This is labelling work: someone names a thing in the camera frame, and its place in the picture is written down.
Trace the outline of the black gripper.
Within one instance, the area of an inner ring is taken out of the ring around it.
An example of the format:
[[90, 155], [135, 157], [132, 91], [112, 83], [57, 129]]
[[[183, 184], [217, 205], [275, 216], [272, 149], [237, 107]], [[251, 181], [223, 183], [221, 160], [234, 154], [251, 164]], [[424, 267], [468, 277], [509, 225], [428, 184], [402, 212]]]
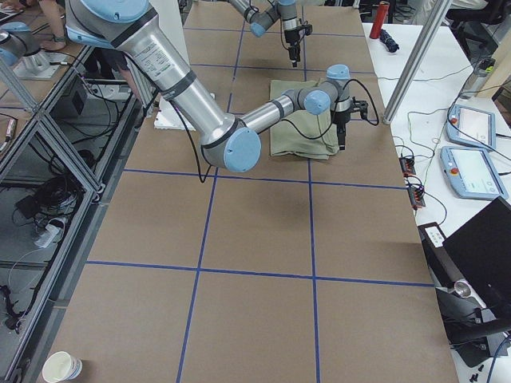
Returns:
[[289, 45], [287, 48], [288, 56], [293, 67], [297, 67], [300, 62], [300, 30], [300, 26], [284, 30], [285, 42]]
[[351, 120], [351, 112], [347, 109], [344, 111], [333, 112], [333, 124], [336, 126], [339, 150], [343, 151], [346, 149], [346, 136], [347, 130], [346, 125]]

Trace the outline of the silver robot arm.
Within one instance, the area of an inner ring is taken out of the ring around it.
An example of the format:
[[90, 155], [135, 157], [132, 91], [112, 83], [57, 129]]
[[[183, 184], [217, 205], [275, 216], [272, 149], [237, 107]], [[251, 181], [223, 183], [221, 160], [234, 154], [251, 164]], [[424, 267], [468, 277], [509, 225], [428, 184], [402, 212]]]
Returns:
[[228, 0], [228, 4], [243, 16], [250, 25], [251, 32], [258, 38], [280, 22], [285, 39], [283, 48], [288, 52], [292, 66], [298, 66], [301, 61], [301, 41], [311, 34], [312, 25], [298, 18], [296, 1], [270, 1], [265, 10], [260, 10], [251, 1]]
[[231, 172], [246, 172], [261, 153], [259, 134], [292, 113], [330, 112], [341, 126], [349, 121], [355, 99], [350, 95], [346, 65], [333, 65], [325, 81], [311, 88], [289, 89], [276, 99], [236, 117], [224, 112], [160, 28], [159, 14], [148, 1], [68, 1], [66, 29], [72, 41], [125, 53], [183, 113], [200, 134], [204, 159]]

